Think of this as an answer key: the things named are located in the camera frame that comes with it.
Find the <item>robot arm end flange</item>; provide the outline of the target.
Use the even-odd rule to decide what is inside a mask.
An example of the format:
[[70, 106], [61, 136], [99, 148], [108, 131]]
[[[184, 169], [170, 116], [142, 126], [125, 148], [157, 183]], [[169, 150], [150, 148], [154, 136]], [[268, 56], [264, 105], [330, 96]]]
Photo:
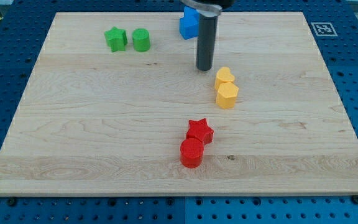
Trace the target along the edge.
[[180, 2], [197, 11], [219, 16], [224, 9], [234, 5], [236, 0], [180, 0]]

